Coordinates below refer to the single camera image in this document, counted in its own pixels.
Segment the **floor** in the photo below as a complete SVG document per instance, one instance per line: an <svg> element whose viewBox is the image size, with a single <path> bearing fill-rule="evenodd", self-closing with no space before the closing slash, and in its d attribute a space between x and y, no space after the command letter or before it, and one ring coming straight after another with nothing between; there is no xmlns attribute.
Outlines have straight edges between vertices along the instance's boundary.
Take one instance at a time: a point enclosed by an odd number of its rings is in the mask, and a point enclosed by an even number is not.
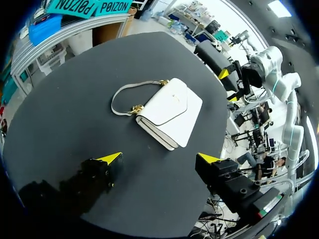
<svg viewBox="0 0 319 239"><path fill-rule="evenodd" d="M159 24L158 22L156 22L154 19L151 19L149 22L143 22L141 20L134 20L132 23L132 27L130 29L129 34L139 34L139 33L143 33L143 32L156 32L156 31L163 31L166 32L167 34L170 34L171 36L173 36L177 41L179 41L182 45L184 45L188 50L190 50L191 52L194 52L195 47L192 45L189 45L184 37L182 35L174 35L172 34L169 29L167 29L165 26ZM67 55L67 59L73 57L72 53L70 52L70 49L67 49L68 51L68 55ZM36 64L33 64L30 68L29 71L31 73L31 79L28 79L26 81L26 84L29 84L29 86L31 87L32 85L34 85L36 87L37 84L39 84L39 82L45 77L45 75L39 71L39 69L37 68ZM22 101L24 100L24 98L20 95L19 91L17 90L12 99L10 100L10 102L8 103L5 111L4 111L4 117L7 119L8 124L10 124L16 110L18 109L18 107L20 106L20 104L22 103ZM247 129L251 129L252 124L249 122L245 122L240 130L241 132L243 132L244 130ZM231 159L236 159L237 157L239 157L240 155L244 154L247 150L246 148L248 147L248 141L247 140L243 140L240 143L238 143L238 146L236 147L233 143L233 141L228 138L225 137L225 141L224 141L224 145L223 145L223 150L221 153L221 158L231 158ZM243 168L248 168L249 165L243 165ZM206 205L204 208L204 211L207 212L211 212L212 207L209 205ZM228 208L225 206L224 203L219 203L219 206L217 207L217 209L215 208L215 211L217 211L218 213L221 213L222 216L221 218L225 218L225 219L237 219L237 215L236 214L232 214ZM211 231L211 229L213 229L213 227L211 226L211 223L222 223L224 229L226 227L231 226L232 223L227 223L225 224L225 222L223 222L222 220L215 220L213 222L210 222L210 224L208 225L208 228L206 228L204 226L204 224L202 222L197 222L196 226L199 228L202 228L203 231L201 231L200 233L205 233L206 230Z"/></svg>

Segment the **black table surface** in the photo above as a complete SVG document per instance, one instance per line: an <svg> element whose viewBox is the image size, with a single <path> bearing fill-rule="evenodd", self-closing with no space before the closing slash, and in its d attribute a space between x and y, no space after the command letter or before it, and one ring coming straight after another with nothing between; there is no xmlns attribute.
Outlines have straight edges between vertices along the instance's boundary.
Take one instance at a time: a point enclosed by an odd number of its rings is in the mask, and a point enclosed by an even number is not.
<svg viewBox="0 0 319 239"><path fill-rule="evenodd" d="M186 148L168 151L135 122L114 115L110 100L123 85L179 78L203 100ZM118 111L144 104L159 89L124 90ZM226 131L226 92L189 50L164 32L112 40L50 73L17 110L4 144L18 191L46 180L58 189L88 158L124 154L125 170L82 218L131 236L183 237L209 195L195 171L198 152L219 157Z"/></svg>

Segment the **metal frame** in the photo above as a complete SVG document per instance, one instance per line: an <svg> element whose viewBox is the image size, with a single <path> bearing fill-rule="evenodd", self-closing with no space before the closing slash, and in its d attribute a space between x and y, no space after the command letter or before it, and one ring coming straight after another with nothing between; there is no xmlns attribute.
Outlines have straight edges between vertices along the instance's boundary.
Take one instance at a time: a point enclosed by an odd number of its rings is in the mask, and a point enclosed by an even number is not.
<svg viewBox="0 0 319 239"><path fill-rule="evenodd" d="M108 16L98 16L92 17L90 19L82 20L69 24L65 27L62 27L57 33L53 34L49 38L45 39L37 46L33 46L30 41L23 44L20 49L17 49L17 52L13 54L12 57L12 66L11 66L11 75L21 90L24 96L28 95L28 90L24 83L22 82L20 75L26 68L36 60L41 54L43 54L47 49L53 47L57 43L69 38L70 36L76 35L82 31L90 30L95 27L122 22L117 37L121 37L125 23L129 18L129 14L117 14L117 15L108 15Z"/></svg>
<svg viewBox="0 0 319 239"><path fill-rule="evenodd" d="M143 10L143 8L145 7L145 4L148 2L148 0L144 0L144 1L133 1L132 3L137 3L137 4L142 4L142 6L138 9L139 11Z"/></svg>

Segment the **gold clasp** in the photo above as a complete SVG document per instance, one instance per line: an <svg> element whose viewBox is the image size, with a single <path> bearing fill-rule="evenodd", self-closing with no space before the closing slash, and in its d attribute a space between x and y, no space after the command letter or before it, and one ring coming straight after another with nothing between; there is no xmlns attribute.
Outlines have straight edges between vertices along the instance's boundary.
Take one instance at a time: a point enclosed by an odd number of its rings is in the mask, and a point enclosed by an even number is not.
<svg viewBox="0 0 319 239"><path fill-rule="evenodd" d="M169 82L169 80L161 80L161 81L159 81L159 83L160 83L162 86L166 85L168 82Z"/></svg>
<svg viewBox="0 0 319 239"><path fill-rule="evenodd" d="M132 111L130 111L130 114L138 114L139 112L142 111L142 109L144 109L144 106L142 105L138 105L138 106L133 106L132 107Z"/></svg>

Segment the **person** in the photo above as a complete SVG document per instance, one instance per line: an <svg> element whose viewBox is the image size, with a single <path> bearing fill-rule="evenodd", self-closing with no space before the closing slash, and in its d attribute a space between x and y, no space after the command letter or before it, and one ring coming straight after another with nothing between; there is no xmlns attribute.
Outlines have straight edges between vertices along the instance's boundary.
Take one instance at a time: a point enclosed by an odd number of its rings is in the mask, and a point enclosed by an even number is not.
<svg viewBox="0 0 319 239"><path fill-rule="evenodd" d="M263 163L258 164L257 160L251 155L251 153L247 152L237 158L237 162L242 165L248 161L249 165L255 169L255 172L257 172L256 180L261 180L263 177L273 177L276 174L278 167L282 167L286 164L286 157L282 157L278 161L276 161L273 157L267 156L267 153L265 153L263 157Z"/></svg>
<svg viewBox="0 0 319 239"><path fill-rule="evenodd" d="M268 105L262 104L258 109L260 115L261 125L266 124L270 120L269 114L273 111L272 108L269 108Z"/></svg>

